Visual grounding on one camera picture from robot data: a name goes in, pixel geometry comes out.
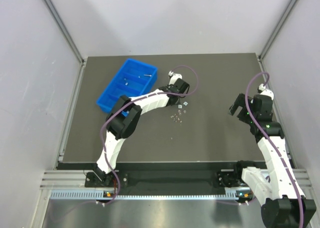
work surface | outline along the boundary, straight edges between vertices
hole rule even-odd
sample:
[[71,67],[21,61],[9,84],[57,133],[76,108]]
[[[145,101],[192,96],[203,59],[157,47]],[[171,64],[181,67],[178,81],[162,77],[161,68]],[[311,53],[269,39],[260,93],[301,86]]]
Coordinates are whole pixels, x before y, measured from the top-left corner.
[[[89,57],[76,103],[63,162],[96,162],[102,151],[99,132],[107,114],[96,100],[123,65],[126,56]],[[255,54],[193,54],[131,56],[158,67],[153,89],[167,85],[168,72],[184,64],[199,76],[195,94],[181,115],[178,106],[156,109],[141,116],[136,131],[119,154],[118,162],[262,161],[263,156],[248,125],[228,115],[239,93],[244,93],[260,67]],[[195,87],[196,78],[186,68],[176,72]],[[257,92],[261,77],[250,95]],[[179,121],[171,116],[177,114]]]

white wall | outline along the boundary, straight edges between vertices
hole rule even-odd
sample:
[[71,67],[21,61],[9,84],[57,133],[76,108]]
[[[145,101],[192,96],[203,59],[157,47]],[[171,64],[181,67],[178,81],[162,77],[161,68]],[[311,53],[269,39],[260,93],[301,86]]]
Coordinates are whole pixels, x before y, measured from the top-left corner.
[[289,0],[52,0],[82,56],[260,53]]
[[0,0],[0,227],[28,227],[79,63],[42,0]]
[[264,64],[299,167],[320,201],[320,0],[299,0]]

black joint housing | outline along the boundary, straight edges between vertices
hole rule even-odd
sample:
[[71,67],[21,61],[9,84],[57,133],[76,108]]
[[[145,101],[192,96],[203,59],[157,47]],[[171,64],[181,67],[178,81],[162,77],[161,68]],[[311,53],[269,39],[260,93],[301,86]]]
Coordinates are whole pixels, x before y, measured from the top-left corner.
[[[183,81],[181,78],[178,78],[174,84],[167,85],[165,87],[160,87],[159,90],[162,90],[163,92],[172,92],[177,94],[184,94],[184,92],[188,89],[190,85]],[[167,106],[175,105],[178,100],[178,95],[167,95],[169,97],[169,101],[167,103]]]
[[253,161],[238,161],[237,163],[234,164],[233,166],[233,177],[237,180],[237,181],[241,181],[243,183],[245,183],[242,180],[242,171],[244,168],[247,167],[258,167],[258,165],[253,162]]
[[[234,115],[236,110],[239,107],[242,107],[237,117],[240,121],[250,125],[250,132],[255,136],[255,140],[258,142],[264,136],[250,117],[246,108],[245,99],[246,98],[243,93],[239,94],[234,104],[230,107],[229,114]],[[285,137],[281,124],[273,121],[273,101],[269,96],[257,94],[253,99],[248,97],[248,104],[253,117],[257,120],[268,136]]]
[[[113,106],[111,113],[108,114],[106,120],[108,120],[113,114],[119,111],[123,106],[131,101],[130,98],[123,95],[119,98],[116,104]],[[128,138],[135,131],[142,109],[140,106],[134,103],[124,109],[124,112],[128,112],[127,116],[119,113],[114,117],[106,126],[106,129],[114,134],[115,139]]]
[[[314,200],[302,197],[303,227],[307,227],[317,207]],[[297,228],[300,213],[297,199],[267,199],[261,207],[261,216],[266,228]]]
[[93,172],[86,174],[84,187],[108,187],[113,178],[113,174],[106,174],[96,164]]

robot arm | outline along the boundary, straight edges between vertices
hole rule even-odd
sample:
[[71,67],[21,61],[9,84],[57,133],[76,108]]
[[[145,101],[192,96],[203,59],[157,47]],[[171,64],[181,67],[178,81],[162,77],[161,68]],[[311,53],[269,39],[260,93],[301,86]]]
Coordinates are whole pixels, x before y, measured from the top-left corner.
[[267,228],[293,228],[299,226],[300,216],[297,194],[289,178],[291,174],[302,198],[304,227],[306,227],[316,212],[315,202],[305,198],[295,180],[292,168],[285,166],[290,164],[290,161],[285,149],[285,135],[281,125],[272,120],[273,92],[262,84],[258,88],[258,93],[253,98],[248,98],[250,110],[278,150],[274,149],[252,121],[245,105],[244,94],[238,96],[230,107],[229,114],[233,115],[239,106],[242,107],[237,117],[250,125],[250,131],[265,159],[270,182],[262,175],[261,170],[255,167],[254,162],[243,161],[238,162],[235,167],[235,179],[246,183],[252,190],[261,205],[262,220]]
[[[128,107],[127,110],[118,114],[106,127],[106,140],[105,146],[107,148],[106,156],[113,169],[116,167],[117,157],[121,150],[121,147],[126,140],[136,129],[140,115],[152,111],[156,108],[166,107],[176,104],[179,97],[176,95],[158,94],[157,96],[151,96],[154,93],[171,92],[183,94],[189,87],[189,84],[182,80],[182,75],[170,72],[169,84],[165,87],[161,87],[149,94],[142,95],[140,97],[148,96],[148,99],[140,100]],[[126,97],[121,96],[118,102],[113,107],[111,113],[106,119],[116,113],[121,107],[126,105],[131,100],[136,100],[140,97]],[[108,167],[105,160],[105,152],[102,153],[97,161],[98,168],[108,174],[111,170]]]

blue plastic bin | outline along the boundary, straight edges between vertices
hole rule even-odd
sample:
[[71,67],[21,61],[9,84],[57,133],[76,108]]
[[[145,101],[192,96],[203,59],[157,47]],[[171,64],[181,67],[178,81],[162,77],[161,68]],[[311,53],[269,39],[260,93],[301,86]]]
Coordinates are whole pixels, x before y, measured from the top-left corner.
[[136,97],[147,94],[157,80],[156,72],[155,66],[129,58],[101,94],[97,105],[103,112],[109,113],[120,96]]

